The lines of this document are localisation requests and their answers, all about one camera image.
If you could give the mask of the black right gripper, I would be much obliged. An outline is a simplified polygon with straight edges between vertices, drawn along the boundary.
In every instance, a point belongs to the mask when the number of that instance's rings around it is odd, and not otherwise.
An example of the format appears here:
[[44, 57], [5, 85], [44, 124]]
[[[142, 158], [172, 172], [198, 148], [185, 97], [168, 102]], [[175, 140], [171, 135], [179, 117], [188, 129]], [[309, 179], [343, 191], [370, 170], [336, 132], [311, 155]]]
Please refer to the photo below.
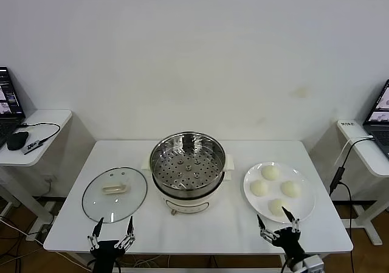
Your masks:
[[287, 219], [291, 222], [291, 227], [285, 227], [275, 232], [269, 230], [259, 215], [257, 215], [260, 228], [260, 237], [268, 243], [273, 243], [275, 247], [280, 247], [286, 254], [288, 260], [296, 264], [304, 259], [304, 250], [298, 242], [300, 239], [300, 219], [288, 211], [284, 206], [281, 207]]

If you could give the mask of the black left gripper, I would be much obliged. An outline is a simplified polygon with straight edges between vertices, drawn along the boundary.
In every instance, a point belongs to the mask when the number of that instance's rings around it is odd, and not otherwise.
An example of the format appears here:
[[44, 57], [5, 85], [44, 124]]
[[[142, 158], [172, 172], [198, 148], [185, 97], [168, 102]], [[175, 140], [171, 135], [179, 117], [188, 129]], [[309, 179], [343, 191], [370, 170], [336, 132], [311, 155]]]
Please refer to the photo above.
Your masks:
[[92, 272], [111, 273], [114, 270], [114, 266], [117, 267], [118, 272], [121, 272], [121, 266], [119, 264], [121, 249], [128, 250], [136, 240], [134, 235], [133, 216], [130, 216], [125, 236], [119, 241], [106, 240], [98, 242], [103, 220], [104, 217], [100, 218], [92, 233], [88, 235], [91, 255], [94, 257], [94, 259], [91, 261], [91, 264], [94, 265]]

